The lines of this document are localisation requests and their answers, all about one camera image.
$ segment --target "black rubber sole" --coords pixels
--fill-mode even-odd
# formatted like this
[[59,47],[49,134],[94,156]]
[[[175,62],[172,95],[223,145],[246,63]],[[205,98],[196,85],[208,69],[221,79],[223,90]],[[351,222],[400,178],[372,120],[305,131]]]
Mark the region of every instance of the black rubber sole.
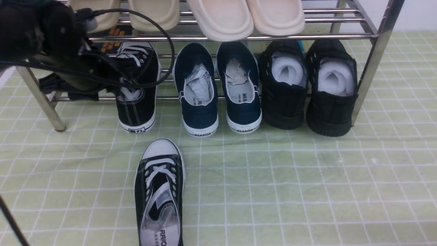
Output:
[[325,122],[321,122],[312,118],[311,114],[306,114],[306,123],[308,128],[313,132],[325,136],[325,137],[341,137],[346,135],[351,127],[351,124],[347,125],[332,125]]
[[271,125],[272,127],[276,127],[278,129],[294,130],[296,128],[299,128],[303,124],[304,115],[302,112],[302,115],[298,117],[289,118],[289,117],[275,114],[273,112],[269,112],[263,108],[263,120],[267,124]]

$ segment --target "black cable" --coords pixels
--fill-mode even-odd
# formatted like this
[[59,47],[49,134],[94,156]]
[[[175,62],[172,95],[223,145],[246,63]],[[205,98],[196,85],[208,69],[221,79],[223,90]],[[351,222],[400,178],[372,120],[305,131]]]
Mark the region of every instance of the black cable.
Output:
[[[20,1],[10,1],[10,2],[17,4]],[[42,70],[49,70],[49,71],[52,71],[52,72],[55,72],[55,73],[63,73],[63,74],[83,77],[83,78],[86,78],[86,79],[89,79],[89,80],[93,80],[93,81],[96,81],[96,82],[99,82],[99,83],[102,83],[102,84],[106,84],[106,85],[109,85],[109,86],[115,86],[115,87],[125,87],[125,88],[140,89],[140,88],[155,87],[158,84],[162,83],[165,79],[167,79],[171,75],[171,71],[173,70],[175,59],[176,59],[176,52],[174,50],[174,45],[173,45],[173,42],[171,41],[170,36],[164,31],[164,29],[162,29],[152,19],[150,19],[149,17],[147,17],[147,16],[145,16],[145,15],[143,15],[141,13],[138,13],[136,11],[132,11],[132,10],[128,10],[128,9],[100,10],[100,11],[94,11],[94,16],[96,17],[96,16],[99,16],[101,14],[113,13],[113,12],[129,12],[130,14],[137,15],[137,16],[139,16],[141,18],[144,18],[147,21],[149,21],[150,23],[152,23],[155,27],[157,27],[158,30],[160,30],[162,32],[162,34],[167,38],[168,43],[170,45],[170,49],[171,49],[170,69],[161,79],[159,79],[158,81],[153,82],[151,84],[145,84],[145,85],[139,85],[139,84],[121,84],[119,81],[102,78],[102,77],[99,77],[99,76],[95,76],[94,74],[87,74],[87,73],[83,73],[83,72],[77,72],[77,71],[73,71],[73,70],[62,69],[62,68],[58,68],[58,67],[54,67],[54,66],[47,66],[47,65],[40,64],[40,63],[0,61],[0,65],[17,66],[17,67],[29,67],[29,68],[36,68],[36,69],[42,69]],[[117,72],[119,72],[121,75],[125,74],[117,66],[113,66],[112,63],[108,63],[108,64],[111,67],[113,67]],[[148,66],[148,64],[142,69],[140,74],[144,73],[144,71],[146,70],[147,66]],[[7,208],[3,198],[1,196],[0,196],[0,208],[1,208],[1,210],[2,210],[2,212],[4,214],[4,216],[5,216],[6,220],[8,221],[9,225],[11,226],[13,232],[15,233],[16,237],[20,241],[21,245],[22,246],[30,246],[29,243],[27,242],[26,238],[24,237],[23,233],[21,232],[17,222],[13,218],[11,212]]]
[[1,210],[9,223],[10,227],[14,231],[15,235],[17,236],[18,240],[20,241],[22,246],[30,246],[27,242],[26,238],[24,237],[23,233],[20,230],[20,227],[17,225],[17,222],[13,218],[12,214],[10,213],[9,209],[6,206],[6,203],[4,202],[3,198],[0,196],[0,207]]
[[[122,84],[122,83],[120,83],[120,81],[112,80],[112,79],[107,79],[107,78],[103,78],[103,77],[99,77],[99,76],[96,76],[96,75],[91,74],[91,73],[84,73],[84,72],[79,72],[79,71],[59,68],[59,67],[55,67],[55,66],[44,65],[44,64],[40,64],[40,63],[30,63],[30,62],[23,62],[23,61],[21,61],[21,62],[0,61],[0,65],[17,66],[17,67],[29,67],[29,68],[35,68],[35,69],[41,69],[41,70],[48,70],[48,71],[55,72],[55,73],[62,73],[62,74],[67,74],[67,75],[72,75],[72,76],[83,77],[83,78],[86,78],[86,79],[89,79],[89,80],[92,80],[92,81],[96,81],[96,82],[99,82],[101,84],[105,84],[105,85],[112,86],[112,87],[124,87],[124,88],[132,88],[132,89],[141,89],[141,88],[155,87],[155,86],[161,84],[162,82],[164,82],[164,80],[166,80],[171,75],[173,67],[174,67],[174,63],[175,63],[175,60],[176,60],[176,52],[175,52],[175,49],[174,49],[173,41],[171,40],[170,36],[167,34],[166,31],[164,31],[164,29],[162,29],[162,27],[160,27],[152,19],[150,19],[149,17],[147,17],[147,16],[145,16],[145,15],[143,15],[141,13],[138,13],[136,11],[132,11],[132,10],[128,10],[128,9],[100,10],[100,11],[94,11],[94,13],[95,13],[94,16],[99,16],[99,15],[102,15],[102,14],[113,13],[113,12],[129,12],[130,14],[137,15],[137,16],[139,16],[141,18],[144,18],[145,20],[147,20],[150,23],[152,23],[156,28],[158,28],[158,30],[160,30],[162,32],[162,34],[167,38],[168,43],[170,45],[170,49],[171,49],[170,68],[165,73],[165,75],[162,76],[158,81],[155,81],[153,83],[147,83],[147,84],[128,84],[128,83]],[[124,73],[121,72],[118,67],[114,67],[114,69],[117,72],[121,73],[121,75],[124,75]]]

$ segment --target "rack leg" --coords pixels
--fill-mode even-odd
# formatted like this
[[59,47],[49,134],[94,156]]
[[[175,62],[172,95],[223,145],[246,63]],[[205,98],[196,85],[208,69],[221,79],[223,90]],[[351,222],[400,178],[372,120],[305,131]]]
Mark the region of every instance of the rack leg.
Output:
[[381,24],[378,29],[378,35],[375,39],[372,49],[370,50],[369,58],[364,66],[363,74],[360,82],[358,83],[358,99],[355,103],[354,112],[352,114],[352,124],[355,124],[358,113],[369,91],[370,84],[375,77],[376,70],[387,47],[388,40],[392,35],[393,28],[398,20],[399,13],[402,10],[402,6],[405,0],[389,0]]
[[[337,0],[336,8],[346,8],[346,0]],[[335,14],[335,17],[343,17],[343,14]],[[339,33],[341,23],[332,23],[330,33]]]
[[39,106],[44,111],[44,114],[47,116],[50,123],[52,123],[55,130],[58,132],[65,131],[66,126],[56,112],[55,105],[51,104],[47,96],[39,90],[38,80],[35,78],[32,70],[27,67],[17,67],[17,71],[23,78],[26,85],[29,87],[32,95],[35,97]]

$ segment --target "navy blue canvas sneaker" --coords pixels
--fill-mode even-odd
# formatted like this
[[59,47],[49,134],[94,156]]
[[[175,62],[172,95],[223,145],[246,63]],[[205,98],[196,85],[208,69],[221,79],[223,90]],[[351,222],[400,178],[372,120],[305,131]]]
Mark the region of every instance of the navy blue canvas sneaker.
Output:
[[225,42],[218,48],[215,62],[223,83],[229,127],[240,134],[255,131],[262,118],[257,60],[243,43]]
[[179,93],[185,129],[193,137],[209,137],[219,126],[217,85],[211,54],[191,43],[177,55],[173,80]]

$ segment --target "white wall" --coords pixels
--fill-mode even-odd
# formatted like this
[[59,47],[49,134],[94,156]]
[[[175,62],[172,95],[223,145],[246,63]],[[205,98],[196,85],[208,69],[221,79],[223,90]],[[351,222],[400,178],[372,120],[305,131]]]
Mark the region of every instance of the white wall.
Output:
[[[388,0],[360,0],[360,4],[378,28]],[[303,1],[304,8],[335,7],[336,1]],[[395,30],[437,30],[437,0],[405,0]],[[343,32],[362,31],[359,24],[342,24]]]

